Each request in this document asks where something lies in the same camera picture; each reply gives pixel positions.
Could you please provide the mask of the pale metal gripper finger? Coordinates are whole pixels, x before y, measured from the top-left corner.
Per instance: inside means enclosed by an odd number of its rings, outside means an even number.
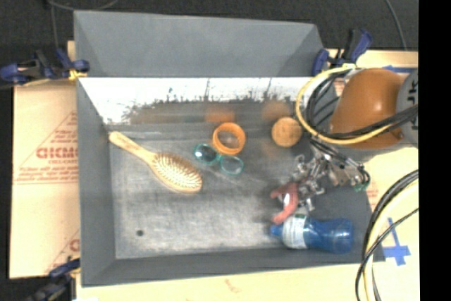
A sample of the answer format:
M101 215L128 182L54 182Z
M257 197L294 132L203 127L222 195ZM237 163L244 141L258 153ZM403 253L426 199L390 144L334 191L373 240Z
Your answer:
M314 180L308 180L301 182L298 186L298 206L306 209L307 211L315 210L314 200L317 196L326 192L324 186L321 183L317 183Z
M295 164L292 171L294 181L307 181L317 178L319 170L319 161L317 158L306 158L300 154L295 158Z

